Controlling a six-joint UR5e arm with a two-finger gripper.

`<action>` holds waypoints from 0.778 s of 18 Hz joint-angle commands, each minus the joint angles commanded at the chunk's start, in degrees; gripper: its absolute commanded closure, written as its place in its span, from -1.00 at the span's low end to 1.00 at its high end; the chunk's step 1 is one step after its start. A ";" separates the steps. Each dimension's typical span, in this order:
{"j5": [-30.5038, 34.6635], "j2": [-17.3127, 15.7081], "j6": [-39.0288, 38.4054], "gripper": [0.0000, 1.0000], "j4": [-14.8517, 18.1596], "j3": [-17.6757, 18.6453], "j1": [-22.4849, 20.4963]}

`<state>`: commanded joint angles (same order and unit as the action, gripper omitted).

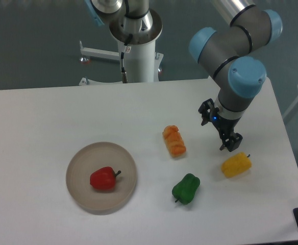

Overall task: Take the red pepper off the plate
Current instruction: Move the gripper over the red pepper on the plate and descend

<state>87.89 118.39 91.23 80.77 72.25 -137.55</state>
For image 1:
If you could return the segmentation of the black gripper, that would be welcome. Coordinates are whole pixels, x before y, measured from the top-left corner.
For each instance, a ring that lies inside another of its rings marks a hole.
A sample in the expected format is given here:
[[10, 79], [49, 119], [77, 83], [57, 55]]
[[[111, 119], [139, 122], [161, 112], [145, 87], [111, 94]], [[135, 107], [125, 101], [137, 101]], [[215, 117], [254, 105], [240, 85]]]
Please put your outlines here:
[[218, 114], [219, 109], [215, 108], [212, 99], [202, 102], [198, 112], [202, 118], [202, 126], [211, 122], [218, 131], [219, 137], [222, 140], [222, 145], [219, 148], [220, 151], [227, 149], [229, 152], [232, 152], [240, 146], [242, 135], [234, 132], [236, 120], [230, 120], [220, 116]]

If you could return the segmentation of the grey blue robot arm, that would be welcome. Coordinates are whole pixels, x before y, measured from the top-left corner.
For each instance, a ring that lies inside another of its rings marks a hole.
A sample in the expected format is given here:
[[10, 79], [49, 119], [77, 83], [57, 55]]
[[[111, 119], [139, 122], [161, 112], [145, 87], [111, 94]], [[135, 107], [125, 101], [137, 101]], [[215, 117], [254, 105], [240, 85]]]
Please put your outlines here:
[[[98, 26], [108, 25], [118, 45], [117, 60], [123, 83], [153, 82], [158, 76], [156, 40], [162, 20], [148, 1], [86, 1]], [[250, 53], [273, 42], [282, 33], [282, 20], [273, 10], [260, 10], [253, 1], [214, 1], [213, 6], [229, 24], [218, 33], [199, 30], [189, 42], [189, 52], [220, 91], [215, 100], [199, 107], [202, 124], [212, 123], [222, 141], [233, 151], [242, 141], [234, 127], [260, 92], [266, 79], [264, 65]]]

